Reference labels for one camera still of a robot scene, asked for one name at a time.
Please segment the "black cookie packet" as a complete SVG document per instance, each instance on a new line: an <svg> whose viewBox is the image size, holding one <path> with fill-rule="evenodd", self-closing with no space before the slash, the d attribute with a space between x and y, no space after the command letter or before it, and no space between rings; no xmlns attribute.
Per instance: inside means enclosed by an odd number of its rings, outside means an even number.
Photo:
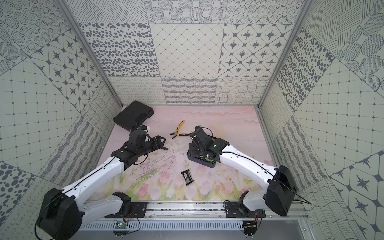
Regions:
<svg viewBox="0 0 384 240"><path fill-rule="evenodd" d="M190 170L185 170L185 171L182 171L181 172L185 182L186 182L186 186L192 184L195 180L192 178L192 175L191 175L191 172Z"/></svg>

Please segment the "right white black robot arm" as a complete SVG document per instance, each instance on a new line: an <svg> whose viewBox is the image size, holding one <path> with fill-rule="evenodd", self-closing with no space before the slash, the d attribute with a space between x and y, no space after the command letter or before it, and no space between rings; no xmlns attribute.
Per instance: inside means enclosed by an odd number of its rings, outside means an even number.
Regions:
<svg viewBox="0 0 384 240"><path fill-rule="evenodd" d="M244 191L234 206L225 205L225 209L246 218L266 209L287 216L297 196L296 184L287 167L276 168L259 162L229 142L206 134L201 126L196 126L189 137L192 140L187 152L189 160L210 168L216 163L228 165L262 187L258 192Z"/></svg>

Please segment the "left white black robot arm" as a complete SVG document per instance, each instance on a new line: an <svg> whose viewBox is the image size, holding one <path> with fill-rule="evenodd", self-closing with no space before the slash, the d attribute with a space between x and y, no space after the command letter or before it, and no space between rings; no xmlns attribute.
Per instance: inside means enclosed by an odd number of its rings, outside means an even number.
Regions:
<svg viewBox="0 0 384 240"><path fill-rule="evenodd" d="M88 198L109 180L123 173L142 156L157 150L167 150L166 138L151 137L146 130L133 130L129 140L99 167L64 187L48 191L34 229L41 229L53 240L68 240L84 225L106 216L117 216L126 220L133 215L131 197L115 192L110 197L87 203Z"/></svg>

